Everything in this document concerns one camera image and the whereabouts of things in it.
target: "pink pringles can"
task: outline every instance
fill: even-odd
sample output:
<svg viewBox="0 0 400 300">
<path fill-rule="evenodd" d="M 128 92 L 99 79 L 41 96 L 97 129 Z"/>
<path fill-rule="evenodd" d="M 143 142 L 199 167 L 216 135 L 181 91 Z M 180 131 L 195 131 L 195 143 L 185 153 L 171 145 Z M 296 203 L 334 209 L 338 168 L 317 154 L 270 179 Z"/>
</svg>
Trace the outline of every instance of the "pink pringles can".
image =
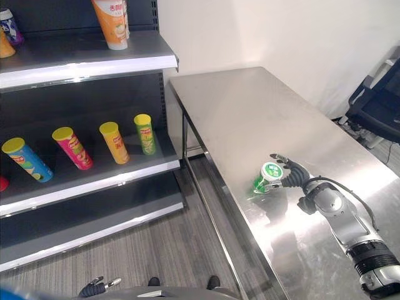
<svg viewBox="0 0 400 300">
<path fill-rule="evenodd" d="M 51 136 L 62 147 L 62 150 L 64 150 L 78 169 L 87 170 L 93 166 L 92 159 L 70 127 L 60 127 Z"/>
</svg>

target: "white wall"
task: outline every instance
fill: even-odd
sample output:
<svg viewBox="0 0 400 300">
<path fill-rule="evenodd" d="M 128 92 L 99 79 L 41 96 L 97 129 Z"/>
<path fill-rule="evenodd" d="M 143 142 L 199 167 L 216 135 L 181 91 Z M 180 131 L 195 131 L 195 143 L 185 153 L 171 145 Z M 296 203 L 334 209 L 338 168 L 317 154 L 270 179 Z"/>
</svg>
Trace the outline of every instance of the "white wall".
<svg viewBox="0 0 400 300">
<path fill-rule="evenodd" d="M 159 0 L 179 75 L 263 66 L 329 118 L 400 40 L 400 0 Z M 174 71 L 164 73 L 166 82 Z M 179 108 L 166 90 L 169 133 Z"/>
</svg>

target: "blue pringles can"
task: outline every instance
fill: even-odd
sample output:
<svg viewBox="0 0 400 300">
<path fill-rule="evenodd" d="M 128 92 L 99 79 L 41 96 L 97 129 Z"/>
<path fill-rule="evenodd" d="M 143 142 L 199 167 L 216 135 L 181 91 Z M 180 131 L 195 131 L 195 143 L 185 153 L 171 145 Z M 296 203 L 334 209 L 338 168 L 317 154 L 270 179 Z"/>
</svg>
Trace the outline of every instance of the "blue pringles can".
<svg viewBox="0 0 400 300">
<path fill-rule="evenodd" d="M 53 177 L 53 172 L 25 144 L 24 139 L 20 137 L 9 139 L 1 146 L 1 150 L 40 183 L 45 183 Z"/>
</svg>

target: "shelf edge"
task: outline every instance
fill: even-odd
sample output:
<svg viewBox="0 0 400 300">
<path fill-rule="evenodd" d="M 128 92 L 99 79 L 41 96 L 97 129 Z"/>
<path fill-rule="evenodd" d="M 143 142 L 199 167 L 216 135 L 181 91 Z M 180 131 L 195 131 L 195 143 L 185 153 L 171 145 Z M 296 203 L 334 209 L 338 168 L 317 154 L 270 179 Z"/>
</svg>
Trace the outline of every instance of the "shelf edge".
<svg viewBox="0 0 400 300">
<path fill-rule="evenodd" d="M 112 61 L 79 62 L 51 67 L 39 67 L 0 73 L 0 89 L 23 86 L 37 88 L 36 84 L 68 81 L 78 83 L 95 76 L 124 74 L 140 71 L 177 68 L 175 55 L 117 59 Z"/>
<path fill-rule="evenodd" d="M 110 188 L 112 186 L 122 186 L 129 181 L 165 171 L 171 171 L 179 167 L 179 160 L 174 160 L 132 172 L 125 172 L 105 179 L 82 184 L 80 186 L 74 186 L 67 189 L 62 189 L 60 191 L 50 192 L 49 194 L 32 197 L 11 204 L 4 204 L 0 206 L 0 218 L 11 217 L 13 213 L 21 213 L 23 211 L 36 209 L 39 206 L 55 203 L 60 200 L 83 195 L 100 189 Z"/>
<path fill-rule="evenodd" d="M 62 253 L 62 252 L 65 252 L 65 251 L 73 249 L 73 248 L 81 247 L 81 246 L 83 246 L 91 241 L 94 241 L 96 239 L 100 239 L 100 238 L 103 238 L 104 236 L 108 236 L 110 234 L 117 233 L 124 229 L 140 225 L 142 223 L 151 221 L 151 220 L 159 218 L 161 216 L 173 213 L 174 211 L 177 211 L 182 208 L 183 208 L 183 203 L 181 203 L 181 202 L 176 203 L 171 206 L 159 209 L 158 211 L 150 212 L 149 214 L 145 214 L 140 217 L 134 217 L 133 219 L 131 219 L 129 221 L 123 222 L 123 223 L 115 225 L 113 227 L 100 230 L 98 232 L 89 234 L 87 236 L 80 237 L 79 239 L 74 239 L 72 241 L 65 242 L 64 244 L 50 247 L 49 249 L 43 249 L 34 254 L 30 254 L 30 255 L 15 259 L 13 261 L 5 262 L 3 264 L 0 264 L 0 272 L 6 271 L 8 269 L 16 268 L 18 266 L 22 266 L 23 264 L 31 263 L 33 261 L 37 261 L 38 259 L 46 258 L 48 256 L 52 256 L 57 253 Z"/>
</svg>

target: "yellow lid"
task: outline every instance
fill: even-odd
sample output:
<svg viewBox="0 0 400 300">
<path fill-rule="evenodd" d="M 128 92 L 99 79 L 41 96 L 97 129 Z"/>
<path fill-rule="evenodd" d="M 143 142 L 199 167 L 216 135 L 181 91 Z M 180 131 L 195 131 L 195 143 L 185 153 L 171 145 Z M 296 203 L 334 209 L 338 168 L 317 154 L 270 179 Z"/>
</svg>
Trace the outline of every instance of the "yellow lid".
<svg viewBox="0 0 400 300">
<path fill-rule="evenodd" d="M 4 153 L 13 153 L 18 150 L 21 150 L 21 148 L 25 145 L 25 141 L 21 137 L 13 137 L 12 139 L 9 139 L 6 141 L 2 146 L 1 150 Z"/>
<path fill-rule="evenodd" d="M 151 117 L 148 114 L 138 114 L 133 121 L 135 122 L 136 125 L 143 126 L 150 124 L 151 122 Z"/>
<path fill-rule="evenodd" d="M 105 122 L 100 125 L 99 130 L 103 136 L 107 136 L 118 131 L 118 124 L 115 122 Z"/>
<path fill-rule="evenodd" d="M 56 141 L 63 141 L 65 139 L 71 139 L 74 131 L 70 127 L 60 127 L 53 131 L 51 137 Z"/>
</svg>

